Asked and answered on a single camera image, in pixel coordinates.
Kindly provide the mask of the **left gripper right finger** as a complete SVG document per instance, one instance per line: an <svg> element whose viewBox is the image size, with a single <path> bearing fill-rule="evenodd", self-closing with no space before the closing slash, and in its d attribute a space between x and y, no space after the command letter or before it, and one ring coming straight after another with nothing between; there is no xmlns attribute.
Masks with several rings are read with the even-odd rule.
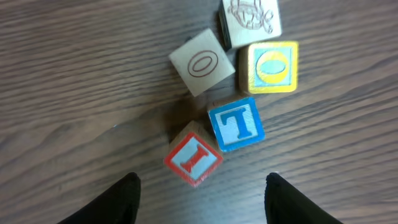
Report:
<svg viewBox="0 0 398 224"><path fill-rule="evenodd" d="M275 172L266 177L264 210L267 224L342 224Z"/></svg>

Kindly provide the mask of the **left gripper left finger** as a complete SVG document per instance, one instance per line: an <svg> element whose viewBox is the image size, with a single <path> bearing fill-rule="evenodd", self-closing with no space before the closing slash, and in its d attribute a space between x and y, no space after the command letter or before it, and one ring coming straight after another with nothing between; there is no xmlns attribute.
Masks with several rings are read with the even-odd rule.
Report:
<svg viewBox="0 0 398 224"><path fill-rule="evenodd" d="M61 224L134 224L141 197L141 180L130 172Z"/></svg>

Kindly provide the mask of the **red I wooden block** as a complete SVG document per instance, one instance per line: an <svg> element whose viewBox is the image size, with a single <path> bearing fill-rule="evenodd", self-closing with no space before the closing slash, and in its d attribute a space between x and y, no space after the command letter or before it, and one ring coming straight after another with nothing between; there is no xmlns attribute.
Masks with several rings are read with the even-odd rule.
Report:
<svg viewBox="0 0 398 224"><path fill-rule="evenodd" d="M223 162L223 153L204 127L189 122L170 143L164 164L192 187L200 185Z"/></svg>

